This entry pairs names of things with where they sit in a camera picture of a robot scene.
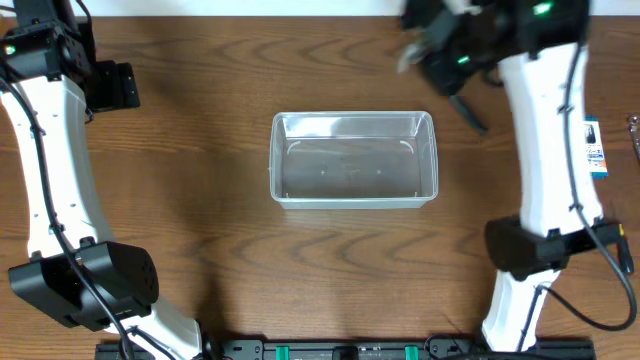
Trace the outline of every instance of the white wall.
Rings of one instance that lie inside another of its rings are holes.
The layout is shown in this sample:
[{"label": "white wall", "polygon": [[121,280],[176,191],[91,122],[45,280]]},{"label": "white wall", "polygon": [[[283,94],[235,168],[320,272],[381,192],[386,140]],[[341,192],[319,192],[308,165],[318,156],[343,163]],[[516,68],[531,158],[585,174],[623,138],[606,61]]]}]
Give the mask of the white wall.
[{"label": "white wall", "polygon": [[[640,0],[593,0],[595,15],[640,15]],[[75,5],[76,14],[80,9]],[[395,16],[404,0],[84,0],[95,16]],[[11,0],[0,4],[12,6]]]}]

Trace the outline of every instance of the green led indicator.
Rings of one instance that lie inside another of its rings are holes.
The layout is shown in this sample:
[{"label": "green led indicator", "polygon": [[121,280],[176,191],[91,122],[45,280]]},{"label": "green led indicator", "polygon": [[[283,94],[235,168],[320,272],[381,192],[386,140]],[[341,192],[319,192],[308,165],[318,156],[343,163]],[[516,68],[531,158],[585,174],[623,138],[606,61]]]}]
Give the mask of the green led indicator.
[{"label": "green led indicator", "polygon": [[464,64],[468,63],[470,60],[471,60],[471,58],[469,58],[468,56],[463,56],[460,59],[458,59],[458,64],[464,65]]},{"label": "green led indicator", "polygon": [[7,45],[4,47],[4,53],[7,55],[13,55],[16,52],[16,47],[13,45]]},{"label": "green led indicator", "polygon": [[553,3],[551,1],[540,3],[533,7],[533,14],[536,16],[546,15],[549,11],[551,11],[552,7]]}]

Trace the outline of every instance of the wooden table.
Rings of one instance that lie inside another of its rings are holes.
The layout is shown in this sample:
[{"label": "wooden table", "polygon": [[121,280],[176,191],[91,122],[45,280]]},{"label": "wooden table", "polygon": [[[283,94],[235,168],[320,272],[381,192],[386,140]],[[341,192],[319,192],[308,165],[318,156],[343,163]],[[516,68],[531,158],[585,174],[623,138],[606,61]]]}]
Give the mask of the wooden table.
[{"label": "wooden table", "polygon": [[[391,18],[97,19],[99,59],[131,62],[142,107],[88,125],[98,193],[118,240],[149,251],[161,293],[220,338],[416,338],[475,332],[495,270],[484,224],[514,214],[520,176],[505,93],[463,91],[491,129],[478,136],[415,69]],[[597,188],[640,260],[640,165],[626,128],[640,111],[640,23],[596,18],[587,113],[600,118],[610,176]],[[420,210],[284,211],[269,195],[280,111],[425,110],[434,117],[440,195]],[[13,130],[0,121],[0,357],[92,359],[114,338],[66,329],[13,295],[27,260],[28,206]],[[640,277],[632,278],[640,289]],[[578,308],[627,313],[602,257],[572,259],[556,283]],[[601,359],[640,356],[640,325],[610,334],[549,300],[545,336],[589,336]]]}]

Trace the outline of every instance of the plastic container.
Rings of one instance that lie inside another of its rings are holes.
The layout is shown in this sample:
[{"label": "plastic container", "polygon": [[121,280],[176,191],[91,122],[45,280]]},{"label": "plastic container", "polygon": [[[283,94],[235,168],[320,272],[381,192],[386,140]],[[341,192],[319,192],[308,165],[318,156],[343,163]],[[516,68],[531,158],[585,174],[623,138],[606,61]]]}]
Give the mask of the plastic container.
[{"label": "plastic container", "polygon": [[280,113],[269,170],[285,209],[419,208],[438,195],[433,122],[422,111]]}]

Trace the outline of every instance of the black mounting base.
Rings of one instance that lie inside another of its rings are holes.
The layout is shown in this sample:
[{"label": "black mounting base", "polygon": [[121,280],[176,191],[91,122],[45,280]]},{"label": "black mounting base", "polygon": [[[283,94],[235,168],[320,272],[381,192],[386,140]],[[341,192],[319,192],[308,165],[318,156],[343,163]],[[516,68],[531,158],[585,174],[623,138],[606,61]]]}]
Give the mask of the black mounting base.
[{"label": "black mounting base", "polygon": [[[226,360],[430,360],[465,353],[486,353],[483,345],[475,345],[469,338],[437,335],[425,342],[268,342],[260,340],[236,340],[222,343]],[[558,360],[596,360],[593,342],[589,340],[542,340],[526,354],[531,360],[535,355]],[[116,360],[118,345],[97,345],[95,360]],[[141,348],[136,349],[136,359],[153,357]],[[490,355],[483,360],[491,360]]]}]

